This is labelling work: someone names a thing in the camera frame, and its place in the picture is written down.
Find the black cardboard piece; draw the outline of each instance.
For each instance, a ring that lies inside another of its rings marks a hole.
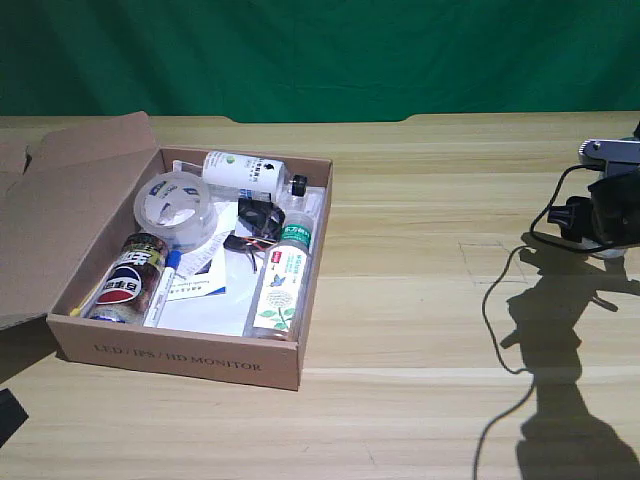
[[[0,448],[7,443],[29,415],[8,388],[0,390]]]

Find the black cable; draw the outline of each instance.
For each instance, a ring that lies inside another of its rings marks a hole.
[[[518,401],[518,403],[516,403],[514,406],[512,406],[509,409],[505,410],[500,415],[497,415],[497,416],[493,417],[491,419],[491,421],[489,423],[487,423],[487,425],[482,430],[482,434],[480,435],[480,439],[478,440],[478,446],[476,447],[476,453],[473,456],[473,470],[472,470],[473,473],[472,473],[472,476],[471,476],[473,480],[477,480],[478,479],[478,467],[480,466],[480,454],[482,453],[482,446],[484,445],[484,442],[487,439],[487,435],[489,434],[489,430],[491,430],[491,427],[493,427],[500,420],[502,420],[505,417],[508,417],[513,412],[518,410],[522,405],[524,405],[527,402],[527,400],[529,400],[529,397],[531,397],[531,394],[535,390],[535,385],[536,385],[535,380],[532,380],[531,381],[531,385],[529,385],[529,390],[527,390],[527,393],[524,394],[524,397],[522,397]]]
[[[498,275],[498,278],[496,278],[496,280],[491,284],[491,286],[487,289],[486,293],[484,294],[484,297],[482,298],[482,318],[484,319],[484,324],[487,326],[487,330],[489,330],[489,335],[491,336],[491,342],[493,343],[493,349],[496,352],[496,357],[498,357],[498,362],[500,362],[500,365],[502,365],[502,368],[504,368],[507,372],[509,372],[512,375],[520,375],[521,373],[528,372],[529,370],[525,367],[519,368],[517,370],[513,370],[505,363],[504,359],[502,358],[502,354],[500,353],[500,347],[498,345],[496,334],[493,332],[493,327],[491,326],[491,323],[489,322],[489,318],[487,317],[487,302],[489,300],[489,296],[491,295],[491,292],[493,292],[493,290],[498,286],[498,284],[502,281],[502,279],[505,277],[505,275],[509,271],[509,267],[511,265],[511,261],[513,260],[514,255],[518,253],[520,250],[523,250],[525,248],[527,248],[526,245],[520,245],[519,247],[516,247],[513,250],[511,250],[511,253],[509,253],[509,256],[507,257],[507,263],[505,264],[504,269],[502,270],[502,273]]]
[[[520,375],[521,373],[524,373],[524,372],[531,373],[531,371],[526,367],[513,370],[506,364],[506,362],[502,358],[502,354],[500,353],[500,346],[498,345],[498,339],[496,338],[496,334],[493,331],[491,322],[489,322],[489,317],[487,317],[487,302],[489,300],[489,296],[491,295],[491,292],[493,292],[493,290],[498,286],[498,284],[502,281],[502,279],[505,277],[505,275],[509,271],[509,267],[511,266],[511,262],[513,261],[513,257],[515,256],[515,254],[518,253],[520,250],[524,250],[525,248],[527,248],[526,245],[520,245],[519,247],[516,247],[513,250],[511,250],[511,252],[509,253],[509,256],[507,257],[507,262],[505,263],[504,269],[502,270],[500,275],[498,275],[498,278],[496,278],[495,281],[491,284],[491,286],[487,289],[486,293],[484,294],[484,297],[482,298],[482,318],[484,320],[484,324],[487,327],[487,330],[489,330],[489,335],[491,336],[491,342],[493,343],[493,349],[496,353],[496,357],[498,358],[498,362],[500,362],[500,365],[502,365],[502,368],[504,368],[507,372],[509,372],[512,375]],[[520,401],[518,401],[518,403],[510,407],[508,410],[502,412],[500,415],[494,417],[493,419],[491,419],[489,423],[487,423],[487,425],[485,425],[484,429],[482,430],[482,433],[480,434],[480,438],[478,439],[478,445],[473,455],[473,470],[472,470],[473,480],[477,480],[478,478],[478,468],[480,466],[480,454],[482,453],[482,446],[484,445],[484,442],[487,439],[487,436],[489,435],[489,430],[491,430],[491,427],[493,427],[500,420],[511,415],[518,408],[524,405],[525,402],[529,399],[529,397],[533,393],[534,389],[535,389],[535,381],[532,380],[531,385],[529,386],[529,390],[527,390],[527,393],[524,395],[524,397],[520,399]]]
[[[553,206],[553,203],[556,201],[556,198],[558,198],[558,194],[560,193],[560,189],[562,188],[562,184],[564,183],[564,180],[567,177],[567,175],[569,175],[569,173],[573,172],[574,170],[581,170],[581,169],[593,170],[593,166],[591,166],[591,165],[573,165],[573,166],[567,168],[564,172],[562,172],[562,175],[560,175],[560,178],[558,179],[558,184],[556,185],[556,189],[554,190],[553,195],[551,195],[551,199],[549,200],[549,203],[538,214],[538,216],[533,220],[533,222],[531,222],[531,226],[529,227],[529,233],[531,234],[531,236],[533,238],[535,238],[540,243],[544,243],[545,245],[550,245],[552,247],[561,248],[563,250],[567,250],[567,251],[573,252],[573,253],[590,254],[590,253],[603,252],[605,250],[609,250],[610,248],[623,247],[624,245],[613,244],[613,243],[608,243],[608,244],[602,245],[600,247],[594,247],[594,248],[571,247],[569,245],[564,245],[564,244],[562,244],[560,242],[554,242],[552,240],[548,240],[548,239],[546,239],[544,237],[541,237],[535,231],[535,228],[536,228],[536,225],[538,225],[538,222],[540,222],[540,220],[542,220],[542,218],[545,216],[545,214]]]

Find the green backdrop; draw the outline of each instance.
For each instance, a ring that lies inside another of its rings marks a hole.
[[[11,0],[0,114],[640,109],[640,0]]]

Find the clear plastic container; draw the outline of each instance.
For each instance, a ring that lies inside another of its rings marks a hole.
[[[204,244],[216,229],[210,187],[192,173],[157,175],[140,189],[133,211],[145,232],[183,253]]]

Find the white marker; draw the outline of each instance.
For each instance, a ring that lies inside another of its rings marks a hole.
[[[169,296],[169,290],[171,290],[171,284],[173,283],[173,277],[176,275],[178,265],[180,265],[180,257],[182,254],[178,250],[172,250],[167,255],[167,261],[165,262],[158,288],[153,294],[153,298],[149,303],[147,314],[144,317],[143,325],[145,327],[157,327],[162,310],[164,310],[164,304],[167,302]]]

